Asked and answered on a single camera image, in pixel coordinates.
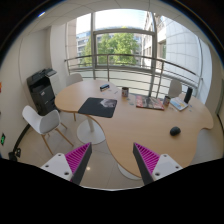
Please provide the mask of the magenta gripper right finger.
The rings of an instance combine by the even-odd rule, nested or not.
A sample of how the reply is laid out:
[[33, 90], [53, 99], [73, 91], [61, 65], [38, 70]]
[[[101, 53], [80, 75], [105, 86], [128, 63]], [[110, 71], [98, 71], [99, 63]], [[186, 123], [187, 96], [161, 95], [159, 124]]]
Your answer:
[[145, 185], [182, 169], [168, 154], [159, 155], [138, 143], [133, 144], [133, 154]]

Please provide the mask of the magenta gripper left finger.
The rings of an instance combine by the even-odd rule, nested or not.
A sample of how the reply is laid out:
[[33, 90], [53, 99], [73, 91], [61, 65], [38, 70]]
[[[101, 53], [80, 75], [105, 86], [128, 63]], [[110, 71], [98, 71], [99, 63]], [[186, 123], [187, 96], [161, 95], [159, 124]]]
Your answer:
[[67, 154], [57, 153], [42, 169], [79, 185], [92, 154], [92, 144], [84, 144]]

